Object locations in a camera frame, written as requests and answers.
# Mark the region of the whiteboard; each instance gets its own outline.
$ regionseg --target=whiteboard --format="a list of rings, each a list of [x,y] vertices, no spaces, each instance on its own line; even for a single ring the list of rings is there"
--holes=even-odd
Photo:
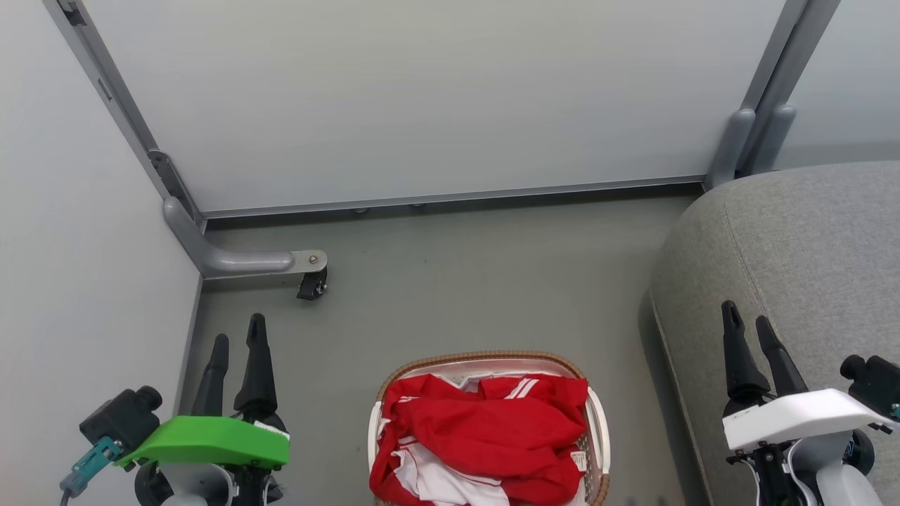
[[[86,0],[202,212],[696,176],[784,0]]]
[[[59,504],[101,404],[149,384],[171,416],[200,277],[44,4],[7,0],[4,15],[0,490]],[[134,473],[106,469],[72,502],[137,505]]]
[[[900,158],[900,4],[841,2],[788,101],[776,168]]]

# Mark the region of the clothes pile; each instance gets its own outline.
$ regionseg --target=clothes pile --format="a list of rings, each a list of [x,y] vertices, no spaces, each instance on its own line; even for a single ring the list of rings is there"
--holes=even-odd
[[[400,506],[583,506],[588,383],[419,375],[384,395],[369,487]]]

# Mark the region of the gray fabric sofa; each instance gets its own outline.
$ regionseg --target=gray fabric sofa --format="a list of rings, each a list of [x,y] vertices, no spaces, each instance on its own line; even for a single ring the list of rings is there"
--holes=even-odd
[[[851,354],[900,362],[900,162],[805,167],[739,179],[680,218],[654,269],[650,297],[710,501],[751,505],[755,484],[722,431],[720,304],[737,302],[757,365],[771,380],[752,324],[769,316],[811,389],[846,391]],[[900,504],[900,434],[868,431],[868,476]]]

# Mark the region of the white stripe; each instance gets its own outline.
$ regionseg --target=white stripe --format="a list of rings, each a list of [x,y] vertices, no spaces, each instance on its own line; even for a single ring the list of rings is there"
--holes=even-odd
[[[530,379],[530,380],[528,380],[528,384],[525,386],[525,388],[522,389],[521,392],[518,393],[518,395],[516,396],[516,398],[517,398],[517,399],[522,399],[522,398],[524,398],[526,395],[528,395],[529,392],[531,392],[531,387],[535,386],[536,383],[537,383],[537,380],[536,380],[536,379]]]
[[[504,397],[504,399],[515,399],[516,395],[518,394],[518,391],[522,390],[522,387],[525,386],[525,384],[528,383],[528,381],[530,381],[528,378],[522,378],[522,379],[518,380],[518,384],[516,385],[516,388],[513,388],[512,392],[508,393],[507,396]]]

